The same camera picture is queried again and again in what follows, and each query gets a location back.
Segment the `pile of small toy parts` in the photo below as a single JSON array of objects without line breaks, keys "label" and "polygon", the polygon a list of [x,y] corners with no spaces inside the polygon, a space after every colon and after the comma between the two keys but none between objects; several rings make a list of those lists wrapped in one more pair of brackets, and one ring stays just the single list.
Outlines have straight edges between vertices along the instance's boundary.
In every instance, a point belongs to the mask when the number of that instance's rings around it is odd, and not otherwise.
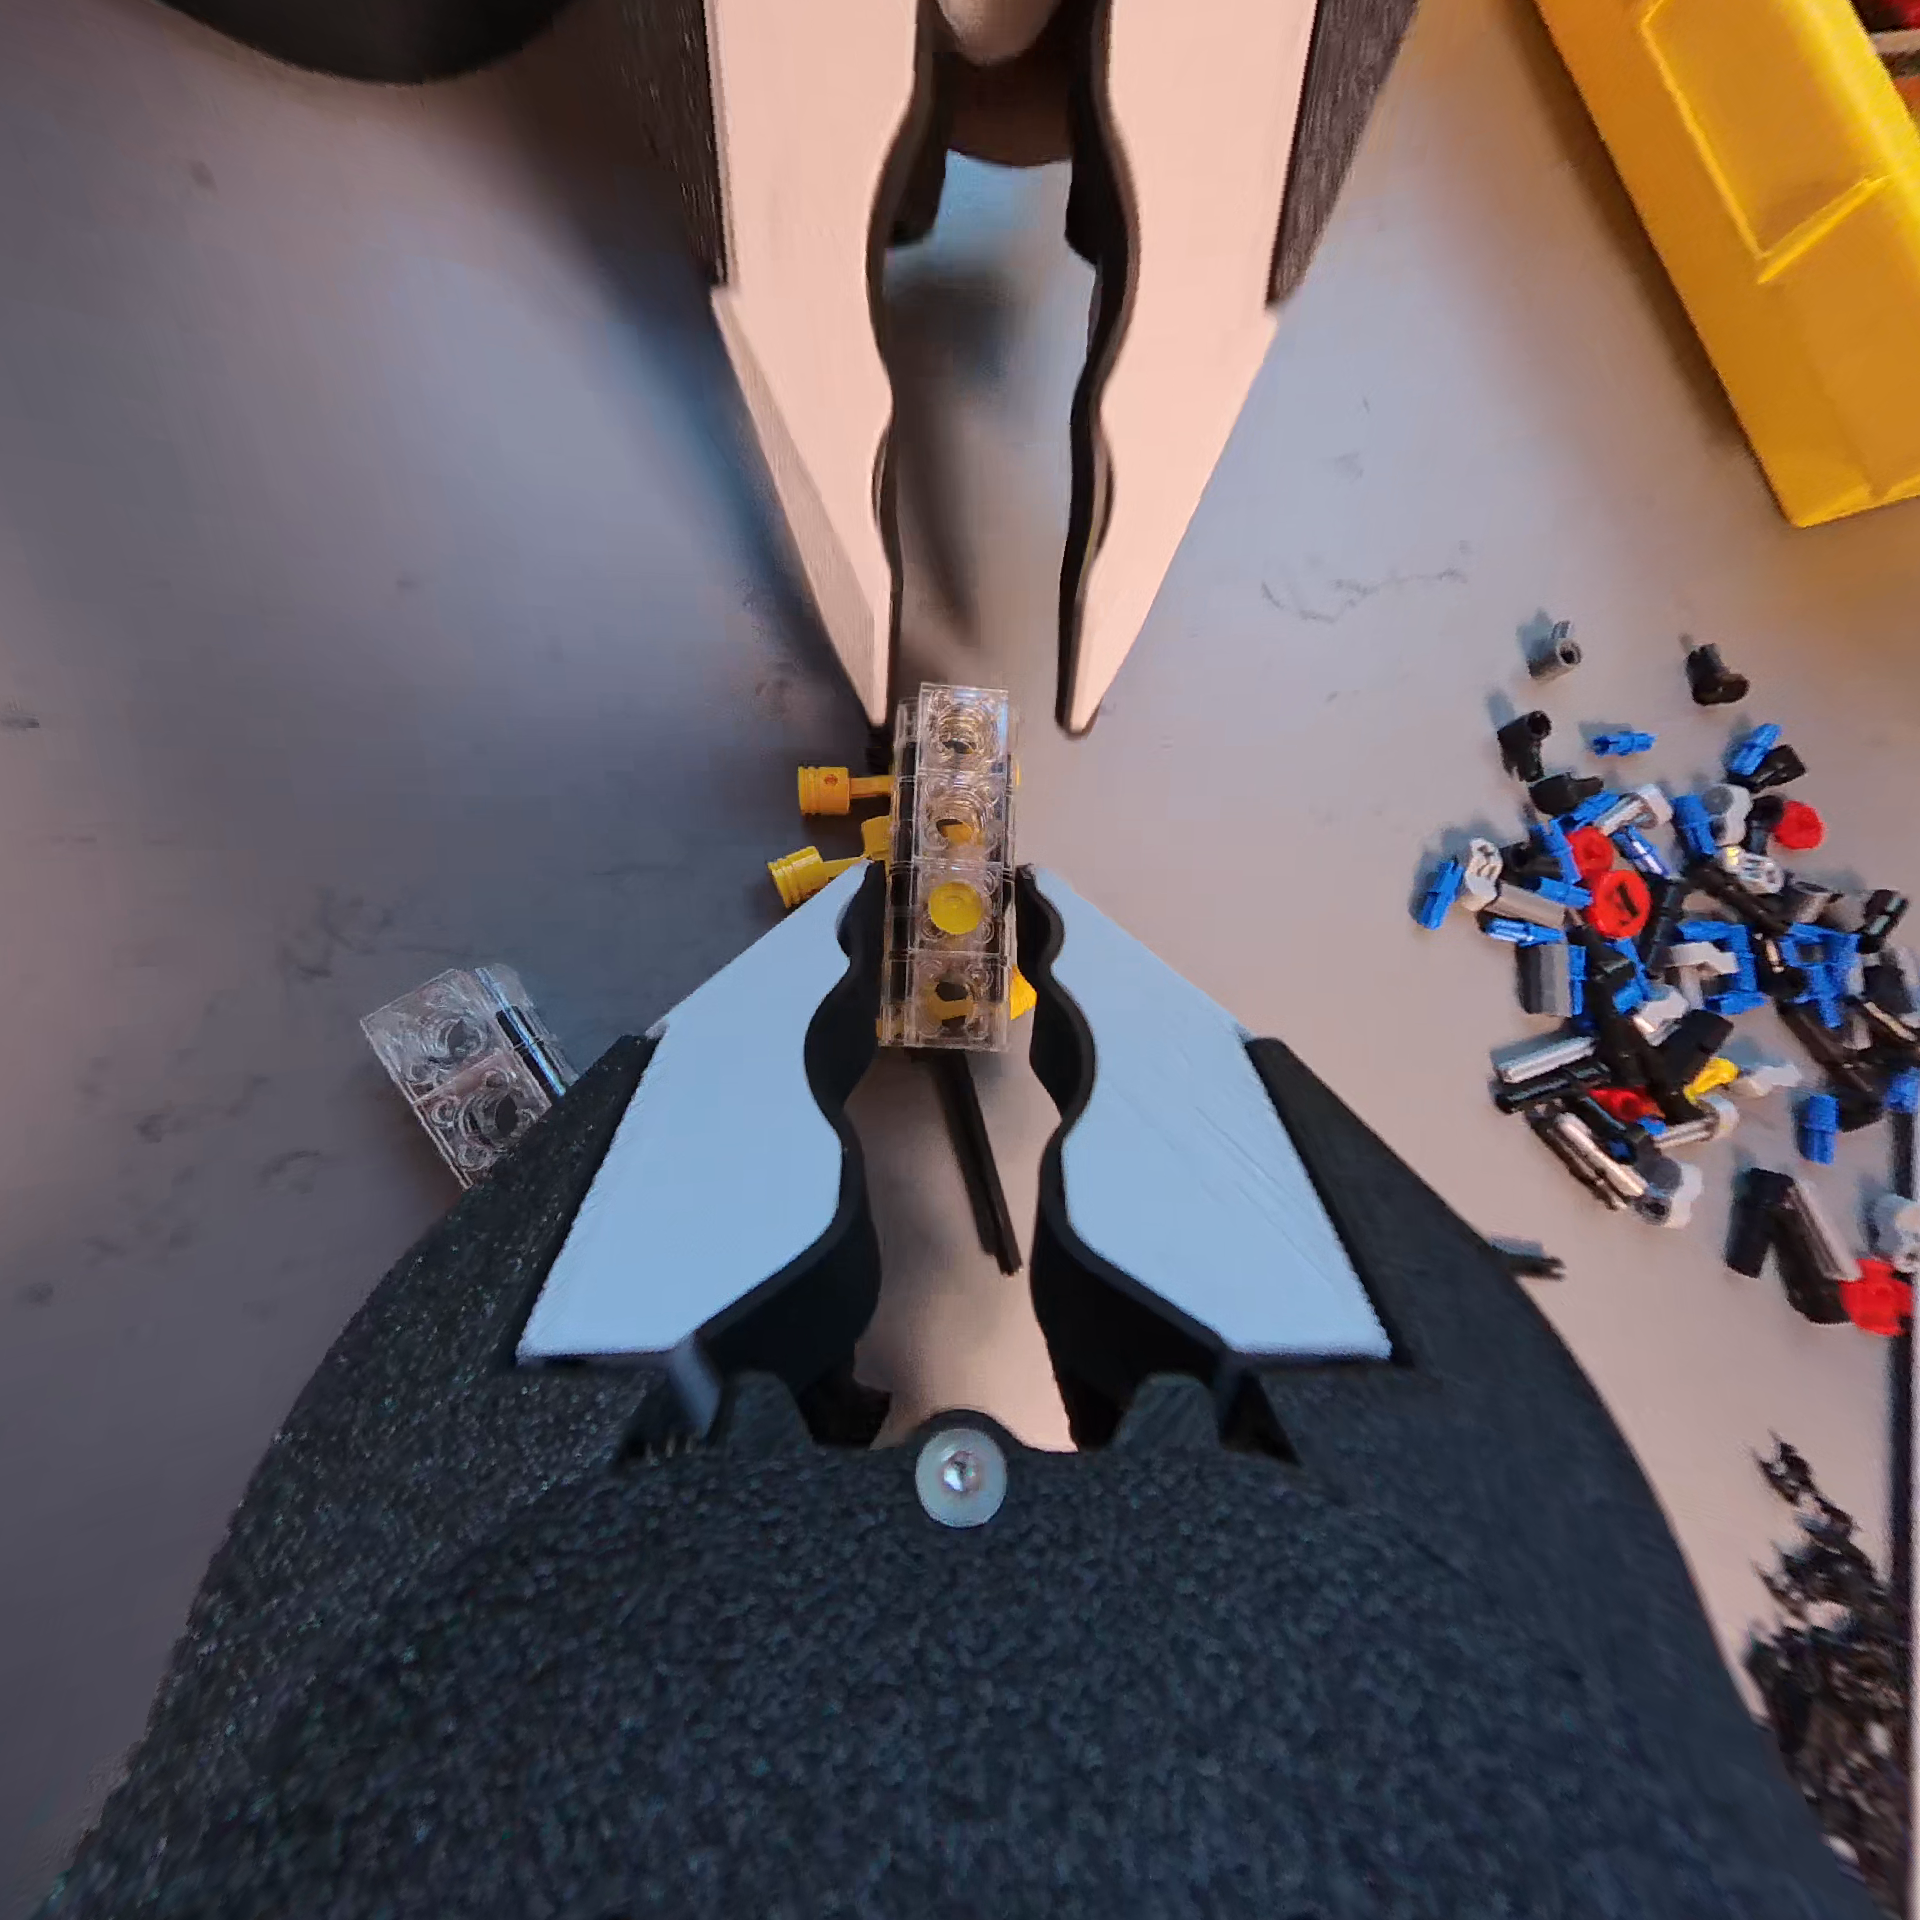
[{"label": "pile of small toy parts", "polygon": [[1520,1118],[1605,1208],[1684,1230],[1696,1162],[1747,1102],[1788,1108],[1799,1171],[1741,1164],[1724,1262],[1777,1277],[1817,1327],[1915,1333],[1915,954],[1908,895],[1795,869],[1827,826],[1779,725],[1728,736],[1714,776],[1656,780],[1658,733],[1588,726],[1619,774],[1551,767],[1552,718],[1520,709],[1495,746],[1523,830],[1465,838],[1411,903],[1512,958],[1541,1031],[1493,1055],[1493,1106]]}]

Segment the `yellow piston crankshaft assembly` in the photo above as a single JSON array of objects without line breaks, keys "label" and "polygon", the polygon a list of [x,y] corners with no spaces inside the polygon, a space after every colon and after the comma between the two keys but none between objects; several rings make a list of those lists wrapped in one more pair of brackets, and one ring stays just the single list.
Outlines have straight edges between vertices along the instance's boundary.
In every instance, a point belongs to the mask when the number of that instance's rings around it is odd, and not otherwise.
[{"label": "yellow piston crankshaft assembly", "polygon": [[[800,814],[812,821],[845,819],[863,811],[859,838],[867,862],[883,869],[890,847],[890,810],[895,797],[895,759],[896,732],[891,733],[891,759],[884,773],[871,771],[867,774],[852,773],[845,765],[804,764],[797,771]],[[1027,1016],[1037,1004],[1037,995],[1024,978],[1019,965],[1016,971],[1016,1024]],[[999,1174],[993,1150],[993,1135],[976,1087],[975,1062],[991,1053],[970,1053],[953,1050],[906,1050],[901,1051],[921,1066],[933,1083],[945,1116],[945,1128],[957,1174],[967,1192],[975,1228],[983,1252],[996,1262],[1007,1276],[1018,1274],[1023,1252],[1008,1196]]]}]

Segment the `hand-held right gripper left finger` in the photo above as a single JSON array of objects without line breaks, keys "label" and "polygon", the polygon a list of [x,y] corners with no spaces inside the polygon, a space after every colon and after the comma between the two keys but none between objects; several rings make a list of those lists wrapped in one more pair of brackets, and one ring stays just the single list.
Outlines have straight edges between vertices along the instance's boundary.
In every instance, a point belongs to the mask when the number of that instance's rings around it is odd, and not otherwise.
[{"label": "hand-held right gripper left finger", "polygon": [[650,1031],[520,1333],[522,1367],[653,1364],[693,1429],[733,1376],[850,1372],[880,1246],[848,1100],[879,1051],[884,876],[832,879]]}]

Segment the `clear toy cylinder block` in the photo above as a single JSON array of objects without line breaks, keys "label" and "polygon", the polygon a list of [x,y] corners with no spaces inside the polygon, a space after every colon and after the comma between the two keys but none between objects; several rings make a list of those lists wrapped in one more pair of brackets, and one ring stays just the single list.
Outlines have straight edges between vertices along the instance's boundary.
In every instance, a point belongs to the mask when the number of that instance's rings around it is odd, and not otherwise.
[{"label": "clear toy cylinder block", "polygon": [[449,968],[363,1015],[361,1031],[463,1188],[484,1182],[579,1079],[503,962]]},{"label": "clear toy cylinder block", "polygon": [[1018,756],[1003,687],[923,683],[896,714],[880,1043],[999,1053],[1018,973]]}]

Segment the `yellow plastic bin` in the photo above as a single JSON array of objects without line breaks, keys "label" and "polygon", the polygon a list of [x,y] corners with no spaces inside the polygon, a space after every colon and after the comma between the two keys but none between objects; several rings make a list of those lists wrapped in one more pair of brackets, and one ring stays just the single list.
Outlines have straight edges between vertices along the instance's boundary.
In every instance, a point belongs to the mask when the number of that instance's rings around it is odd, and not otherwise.
[{"label": "yellow plastic bin", "polygon": [[1788,520],[1915,498],[1915,119],[1857,7],[1538,14]]}]

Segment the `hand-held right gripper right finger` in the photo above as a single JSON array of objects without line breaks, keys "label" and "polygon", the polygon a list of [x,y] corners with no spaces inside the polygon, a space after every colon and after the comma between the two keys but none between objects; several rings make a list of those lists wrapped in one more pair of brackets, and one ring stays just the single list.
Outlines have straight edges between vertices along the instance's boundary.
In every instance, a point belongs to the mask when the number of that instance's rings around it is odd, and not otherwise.
[{"label": "hand-held right gripper right finger", "polygon": [[1140,1388],[1204,1391],[1220,1435],[1269,1367],[1376,1364],[1394,1341],[1263,1075],[1258,1037],[1045,869],[1028,871],[1028,1062],[1055,1106],[1028,1288],[1072,1444]]}]

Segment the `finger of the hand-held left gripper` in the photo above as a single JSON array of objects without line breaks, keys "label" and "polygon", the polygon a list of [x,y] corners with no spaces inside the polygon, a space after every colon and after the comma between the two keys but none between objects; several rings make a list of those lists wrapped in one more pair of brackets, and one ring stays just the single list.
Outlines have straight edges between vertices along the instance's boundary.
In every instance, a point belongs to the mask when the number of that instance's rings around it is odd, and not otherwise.
[{"label": "finger of the hand-held left gripper", "polygon": [[1279,331],[1269,278],[1316,4],[1088,11],[1072,188],[1096,260],[1058,722],[1090,732]]},{"label": "finger of the hand-held left gripper", "polygon": [[824,632],[891,714],[901,563],[880,263],[933,92],[927,4],[709,3],[728,358]]}]

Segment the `pile of black toy pins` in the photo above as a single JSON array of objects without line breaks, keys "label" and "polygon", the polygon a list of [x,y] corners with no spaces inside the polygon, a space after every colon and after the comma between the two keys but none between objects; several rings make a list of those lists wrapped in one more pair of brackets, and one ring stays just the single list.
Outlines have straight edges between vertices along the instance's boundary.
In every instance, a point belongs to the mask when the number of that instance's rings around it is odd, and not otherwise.
[{"label": "pile of black toy pins", "polygon": [[1844,1875],[1884,1915],[1908,1915],[1908,1644],[1891,1584],[1780,1435],[1756,1459],[1793,1535],[1761,1573],[1775,1618],[1753,1628],[1745,1672],[1793,1788]]}]

